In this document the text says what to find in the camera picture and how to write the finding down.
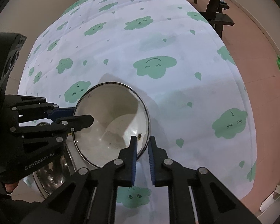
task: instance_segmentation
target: metal pivot screw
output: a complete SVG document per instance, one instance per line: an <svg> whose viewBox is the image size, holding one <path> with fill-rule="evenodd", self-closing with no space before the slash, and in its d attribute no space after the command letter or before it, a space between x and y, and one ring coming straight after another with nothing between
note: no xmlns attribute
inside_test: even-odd
<svg viewBox="0 0 280 224"><path fill-rule="evenodd" d="M164 163L165 163L166 165L171 165L171 164L173 163L173 160L170 159L170 158L166 158L166 159L164 160Z"/></svg>
<svg viewBox="0 0 280 224"><path fill-rule="evenodd" d="M60 137L60 136L59 136L59 137L56 137L56 141L57 141L57 142L63 142L63 138Z"/></svg>
<svg viewBox="0 0 280 224"><path fill-rule="evenodd" d="M117 158L117 159L115 159L115 160L113 161L113 163L114 163L115 165L120 165L120 164L123 163L123 160L120 159L120 158Z"/></svg>
<svg viewBox="0 0 280 224"><path fill-rule="evenodd" d="M199 168L198 171L199 171L199 173L201 173L201 174L207 174L207 173L208 173L208 170L207 170L207 168L205 168L205 167Z"/></svg>
<svg viewBox="0 0 280 224"><path fill-rule="evenodd" d="M80 169L78 170L78 173L79 173L80 175L84 175L84 174L88 173L88 169L85 168L85 167L82 167L82 168L80 168Z"/></svg>

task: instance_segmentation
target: stainless steel bowl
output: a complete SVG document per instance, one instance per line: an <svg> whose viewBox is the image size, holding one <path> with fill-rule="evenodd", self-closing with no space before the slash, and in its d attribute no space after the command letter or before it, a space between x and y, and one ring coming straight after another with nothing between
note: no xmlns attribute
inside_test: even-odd
<svg viewBox="0 0 280 224"><path fill-rule="evenodd" d="M75 172L67 146L60 159L49 163L32 174L41 195L47 198Z"/></svg>

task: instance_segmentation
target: large white bowl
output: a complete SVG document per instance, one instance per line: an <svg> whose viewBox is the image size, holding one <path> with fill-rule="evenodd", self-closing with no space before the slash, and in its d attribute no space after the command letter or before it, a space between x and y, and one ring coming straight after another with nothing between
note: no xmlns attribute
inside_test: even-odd
<svg viewBox="0 0 280 224"><path fill-rule="evenodd" d="M73 134L83 159L103 167L138 137L137 158L145 151L150 136L148 110L140 96L118 82L105 82L89 89L79 100L74 115L90 114L93 125Z"/></svg>

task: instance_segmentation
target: tablecloth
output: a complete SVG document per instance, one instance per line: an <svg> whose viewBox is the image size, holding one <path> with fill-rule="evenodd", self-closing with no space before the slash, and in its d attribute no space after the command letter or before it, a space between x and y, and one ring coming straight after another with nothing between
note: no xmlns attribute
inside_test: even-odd
<svg viewBox="0 0 280 224"><path fill-rule="evenodd" d="M226 46L186 0L82 0L36 40L18 94L74 107L106 81L146 103L157 146L184 167L207 167L239 199L253 186L256 134ZM28 122L35 125L44 120ZM150 180L147 151L133 188L119 188L116 223L169 223L167 188Z"/></svg>

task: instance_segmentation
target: bowl rim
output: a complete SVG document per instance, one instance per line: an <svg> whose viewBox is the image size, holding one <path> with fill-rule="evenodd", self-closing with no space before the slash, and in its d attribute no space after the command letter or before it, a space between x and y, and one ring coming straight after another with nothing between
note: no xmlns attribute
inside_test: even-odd
<svg viewBox="0 0 280 224"><path fill-rule="evenodd" d="M95 86L93 86L93 87L91 87L89 90L87 90L86 93L84 93L83 96L79 99L78 103L76 104L76 107L75 107L73 116L75 116L77 107L79 106L79 104L80 104L80 102L83 100L83 98L84 98L90 91L93 91L93 90L96 89L97 87L100 87L100 86L105 85L105 84L117 84L117 85L126 87L127 89L131 90L131 91L138 97L138 99L141 101L141 103L142 103L143 106L144 106L144 110L145 110L145 113L146 113L146 116L147 116L147 119L148 119L148 131L147 131L147 139L146 139L146 142L145 142L145 144L143 144L143 146L141 147L140 152L137 154L137 160L138 160L138 159L141 157L141 155L145 152L145 150L146 150L146 148L147 148L148 141L149 141L149 137L150 137L151 126L150 126L150 116L149 116L148 108L147 108L145 102L143 101L143 99L140 97L140 95L139 95L133 88L131 88L130 86L128 86L128 85L126 85L126 84L123 84L123 83L121 83L121 82L116 82L116 81L108 81L108 82L103 82L103 83L100 83L100 84L96 84ZM99 166L97 166L97 165L95 165L94 163L92 163L91 161L89 161L89 160L83 155L83 153L80 151L80 149L79 149L79 147L78 147L78 145L77 145L76 138L75 138L75 132L73 132L72 138L73 138L73 141L74 141L74 144L75 144L75 148L77 149L79 155L84 159L84 161L86 161L88 164L92 165L93 167L100 168Z"/></svg>

